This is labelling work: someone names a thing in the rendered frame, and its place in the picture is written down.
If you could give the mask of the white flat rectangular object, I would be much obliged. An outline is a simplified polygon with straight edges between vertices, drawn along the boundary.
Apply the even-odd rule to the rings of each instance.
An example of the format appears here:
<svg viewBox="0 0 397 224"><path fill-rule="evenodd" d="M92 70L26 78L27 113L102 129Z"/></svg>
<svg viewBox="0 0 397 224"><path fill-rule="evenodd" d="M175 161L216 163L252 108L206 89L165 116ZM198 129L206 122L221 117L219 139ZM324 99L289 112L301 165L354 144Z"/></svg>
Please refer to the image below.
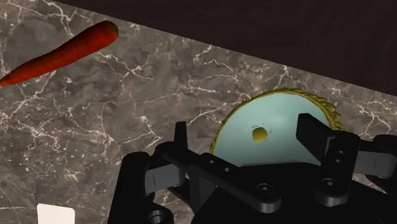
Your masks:
<svg viewBox="0 0 397 224"><path fill-rule="evenodd" d="M37 205L38 224L75 224L75 211L70 207Z"/></svg>

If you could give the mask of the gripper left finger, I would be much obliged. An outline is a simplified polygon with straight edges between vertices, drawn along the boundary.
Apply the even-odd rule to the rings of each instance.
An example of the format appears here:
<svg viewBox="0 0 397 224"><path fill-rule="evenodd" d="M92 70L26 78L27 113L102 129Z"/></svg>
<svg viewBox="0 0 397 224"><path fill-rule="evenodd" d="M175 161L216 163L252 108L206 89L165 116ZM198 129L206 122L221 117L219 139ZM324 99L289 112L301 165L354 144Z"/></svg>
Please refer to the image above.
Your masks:
<svg viewBox="0 0 397 224"><path fill-rule="evenodd" d="M187 146L186 124L177 122L173 141L159 144L153 155L125 155L108 224L174 224L173 213L153 201L163 189L189 205L191 224L269 223L281 206L275 183Z"/></svg>

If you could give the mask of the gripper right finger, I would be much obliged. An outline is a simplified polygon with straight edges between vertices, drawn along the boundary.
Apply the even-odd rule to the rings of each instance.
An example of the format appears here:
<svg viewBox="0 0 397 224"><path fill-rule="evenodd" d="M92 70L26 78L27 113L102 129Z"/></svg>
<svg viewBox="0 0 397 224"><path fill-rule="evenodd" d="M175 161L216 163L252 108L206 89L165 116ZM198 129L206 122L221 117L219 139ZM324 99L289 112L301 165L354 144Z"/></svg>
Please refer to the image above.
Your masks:
<svg viewBox="0 0 397 224"><path fill-rule="evenodd" d="M372 176L390 196L397 196L397 136L380 134L372 141L333 130L309 113L298 115L296 139L320 161L314 198L333 207L347 202L354 173Z"/></svg>

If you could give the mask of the orange carrot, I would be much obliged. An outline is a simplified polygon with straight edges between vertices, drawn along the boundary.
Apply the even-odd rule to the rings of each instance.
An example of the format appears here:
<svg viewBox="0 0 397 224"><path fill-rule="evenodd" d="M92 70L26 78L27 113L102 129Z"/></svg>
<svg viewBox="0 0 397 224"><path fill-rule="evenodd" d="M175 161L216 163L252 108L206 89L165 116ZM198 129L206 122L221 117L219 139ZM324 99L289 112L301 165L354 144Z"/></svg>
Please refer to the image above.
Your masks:
<svg viewBox="0 0 397 224"><path fill-rule="evenodd" d="M31 59L0 79L0 87L15 85L37 78L61 67L72 64L113 43L119 36L115 23L105 20L95 24L58 48Z"/></svg>

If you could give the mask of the light blue gold-rimmed plate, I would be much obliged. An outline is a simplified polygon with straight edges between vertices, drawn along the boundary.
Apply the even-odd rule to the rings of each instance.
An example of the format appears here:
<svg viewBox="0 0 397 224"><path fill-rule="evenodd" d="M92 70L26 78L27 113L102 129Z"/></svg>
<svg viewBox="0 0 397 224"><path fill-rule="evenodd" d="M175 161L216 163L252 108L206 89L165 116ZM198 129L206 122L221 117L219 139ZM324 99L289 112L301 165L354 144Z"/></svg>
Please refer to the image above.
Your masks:
<svg viewBox="0 0 397 224"><path fill-rule="evenodd" d="M298 116L309 113L333 130L341 116L326 98L297 88L271 90L236 106L222 121L211 154L236 166L305 162L318 159L296 139Z"/></svg>

